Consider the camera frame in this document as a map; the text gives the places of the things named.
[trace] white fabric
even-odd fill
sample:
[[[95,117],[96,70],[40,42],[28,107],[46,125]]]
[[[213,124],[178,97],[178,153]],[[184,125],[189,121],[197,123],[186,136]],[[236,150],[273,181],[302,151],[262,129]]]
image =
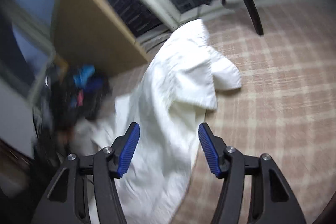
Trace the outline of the white fabric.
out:
[[[166,224],[186,192],[199,146],[198,125],[216,109],[215,89],[241,87],[236,66],[207,45],[201,19],[177,29],[130,94],[117,97],[116,114],[92,135],[99,148],[111,145],[131,122],[140,140],[128,173],[115,180],[127,222]],[[95,200],[91,222],[98,223]]]

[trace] wooden panel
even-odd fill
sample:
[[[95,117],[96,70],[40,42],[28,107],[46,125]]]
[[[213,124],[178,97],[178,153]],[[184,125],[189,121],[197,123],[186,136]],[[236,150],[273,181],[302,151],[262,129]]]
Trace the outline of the wooden panel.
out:
[[[114,76],[149,61],[105,0],[60,0],[55,15],[53,43],[70,65],[93,64]]]

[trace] silver bolt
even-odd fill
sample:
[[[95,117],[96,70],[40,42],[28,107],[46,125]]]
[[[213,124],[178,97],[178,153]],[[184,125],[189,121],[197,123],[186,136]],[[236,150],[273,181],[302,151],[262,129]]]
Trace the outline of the silver bolt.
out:
[[[74,160],[76,158],[75,154],[69,154],[68,155],[68,160]]]
[[[105,154],[110,154],[113,151],[113,149],[112,149],[112,147],[107,146],[107,147],[103,148],[103,151],[104,151]]]
[[[231,154],[231,153],[235,152],[236,149],[235,149],[233,146],[227,146],[227,147],[226,147],[226,151],[229,152],[229,153]]]
[[[270,160],[271,159],[271,156],[267,153],[262,154],[261,157],[262,157],[263,160]]]

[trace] pink object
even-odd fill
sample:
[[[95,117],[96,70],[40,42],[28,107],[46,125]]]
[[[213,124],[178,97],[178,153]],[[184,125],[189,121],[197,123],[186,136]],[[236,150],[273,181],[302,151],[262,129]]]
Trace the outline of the pink object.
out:
[[[80,92],[77,95],[77,106],[83,105],[83,99],[84,99],[83,90],[80,90]]]

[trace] plaid tablecloth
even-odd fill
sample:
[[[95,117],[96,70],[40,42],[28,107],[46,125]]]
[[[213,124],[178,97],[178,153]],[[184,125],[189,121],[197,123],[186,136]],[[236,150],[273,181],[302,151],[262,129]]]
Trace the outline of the plaid tablecloth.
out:
[[[308,3],[258,12],[263,37],[244,9],[205,23],[210,44],[238,67],[243,82],[238,92],[217,93],[218,110],[207,112],[206,122],[243,154],[269,153],[309,224],[336,190],[336,14]],[[146,68],[114,78],[114,96],[131,91]],[[210,223],[221,187],[200,148],[172,224]],[[240,223],[247,222],[250,187],[247,177]]]

